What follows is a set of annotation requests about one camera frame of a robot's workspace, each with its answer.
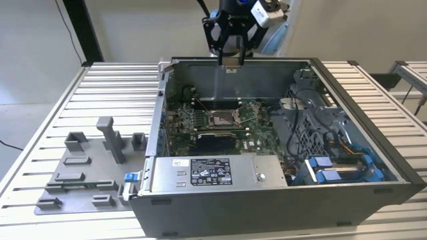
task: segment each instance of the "slotted aluminum table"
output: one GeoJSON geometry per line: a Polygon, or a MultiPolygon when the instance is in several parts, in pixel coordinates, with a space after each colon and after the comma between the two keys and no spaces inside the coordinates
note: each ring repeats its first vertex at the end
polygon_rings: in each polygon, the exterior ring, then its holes
{"type": "MultiPolygon", "coordinates": [[[[324,62],[366,116],[427,181],[427,128],[357,65],[324,62]]],[[[94,63],[82,67],[0,183],[0,237],[140,239],[132,211],[34,215],[34,203],[62,156],[68,132],[100,137],[98,116],[114,117],[122,136],[148,133],[158,66],[94,63]]],[[[356,227],[336,227],[194,239],[397,240],[427,238],[427,189],[404,204],[382,207],[356,227]]]]}
{"type": "Polygon", "coordinates": [[[427,96],[427,61],[396,61],[389,70],[427,96]]]}

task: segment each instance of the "gray floor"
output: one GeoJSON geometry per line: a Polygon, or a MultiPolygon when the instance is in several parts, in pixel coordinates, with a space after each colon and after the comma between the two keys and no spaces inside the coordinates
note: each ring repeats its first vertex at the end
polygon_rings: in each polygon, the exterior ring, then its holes
{"type": "MultiPolygon", "coordinates": [[[[0,104],[0,140],[23,148],[43,121],[53,103],[0,104]]],[[[0,144],[0,179],[6,174],[21,151],[0,144]]]]}

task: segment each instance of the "motherboard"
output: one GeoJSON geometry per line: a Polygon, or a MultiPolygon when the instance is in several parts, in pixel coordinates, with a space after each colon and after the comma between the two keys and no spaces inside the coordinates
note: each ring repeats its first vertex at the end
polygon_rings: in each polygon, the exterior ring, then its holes
{"type": "Polygon", "coordinates": [[[166,119],[170,156],[248,153],[282,156],[262,101],[245,100],[212,106],[194,100],[169,109],[166,119]]]}

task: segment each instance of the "warning label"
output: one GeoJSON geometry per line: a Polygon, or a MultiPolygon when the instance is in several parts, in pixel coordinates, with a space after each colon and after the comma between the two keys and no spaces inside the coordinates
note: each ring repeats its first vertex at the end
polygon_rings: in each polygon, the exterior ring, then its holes
{"type": "Polygon", "coordinates": [[[190,184],[193,186],[232,185],[229,158],[190,159],[190,184]]]}

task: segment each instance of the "white wall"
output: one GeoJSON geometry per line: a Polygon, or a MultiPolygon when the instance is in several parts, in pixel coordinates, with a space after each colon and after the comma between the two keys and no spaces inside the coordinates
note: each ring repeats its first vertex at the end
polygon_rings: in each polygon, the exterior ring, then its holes
{"type": "Polygon", "coordinates": [[[425,0],[294,1],[288,56],[356,60],[369,72],[388,71],[396,60],[425,61],[425,0]]]}
{"type": "Polygon", "coordinates": [[[0,104],[56,102],[78,66],[54,1],[0,0],[0,104]]]}
{"type": "MultiPolygon", "coordinates": [[[[154,62],[208,56],[196,0],[86,0],[105,61],[154,62]]],[[[205,0],[209,10],[217,0],[205,0]]]]}

